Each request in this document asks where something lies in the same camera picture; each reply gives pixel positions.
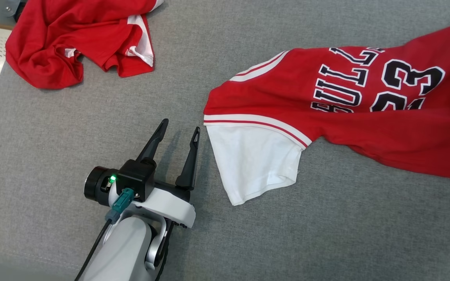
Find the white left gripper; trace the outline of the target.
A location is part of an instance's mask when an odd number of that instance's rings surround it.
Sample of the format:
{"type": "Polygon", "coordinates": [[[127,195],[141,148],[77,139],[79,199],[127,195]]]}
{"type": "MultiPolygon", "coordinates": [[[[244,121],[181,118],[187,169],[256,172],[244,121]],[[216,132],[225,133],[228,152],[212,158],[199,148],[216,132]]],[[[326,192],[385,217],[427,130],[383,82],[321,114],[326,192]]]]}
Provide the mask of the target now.
{"type": "MultiPolygon", "coordinates": [[[[137,162],[141,162],[145,158],[154,159],[158,145],[166,133],[168,123],[169,119],[161,121],[136,158],[137,162]]],[[[130,205],[115,217],[112,225],[117,225],[122,219],[132,215],[153,215],[156,219],[164,217],[192,228],[195,222],[195,207],[188,200],[189,191],[193,191],[195,188],[199,142],[200,127],[197,126],[189,143],[190,149],[182,173],[175,182],[176,186],[183,190],[151,178],[145,185],[145,194],[135,195],[130,205]]],[[[85,197],[110,208],[122,194],[122,188],[116,173],[116,169],[95,167],[84,182],[85,197]]]]}

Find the red shorts with white stripe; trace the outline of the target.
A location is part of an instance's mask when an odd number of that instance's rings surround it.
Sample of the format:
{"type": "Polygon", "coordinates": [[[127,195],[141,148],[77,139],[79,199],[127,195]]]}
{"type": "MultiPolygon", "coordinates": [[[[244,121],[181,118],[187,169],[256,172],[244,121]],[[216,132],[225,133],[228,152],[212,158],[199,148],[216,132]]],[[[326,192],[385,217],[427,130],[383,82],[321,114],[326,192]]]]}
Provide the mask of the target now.
{"type": "Polygon", "coordinates": [[[6,42],[6,61],[38,89],[82,82],[79,56],[127,78],[154,69],[146,15],[164,0],[29,0],[6,42]]]}

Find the red jersey with white sleeves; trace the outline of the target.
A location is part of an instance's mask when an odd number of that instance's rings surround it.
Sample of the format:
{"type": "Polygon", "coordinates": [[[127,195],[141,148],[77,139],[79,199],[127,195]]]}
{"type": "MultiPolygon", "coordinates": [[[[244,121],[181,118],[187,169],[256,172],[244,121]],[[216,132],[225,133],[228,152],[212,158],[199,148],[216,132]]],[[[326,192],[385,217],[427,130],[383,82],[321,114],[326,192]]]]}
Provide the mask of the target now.
{"type": "Polygon", "coordinates": [[[389,48],[293,48],[209,93],[206,127],[233,206],[296,183],[320,137],[450,178],[450,26],[389,48]]]}

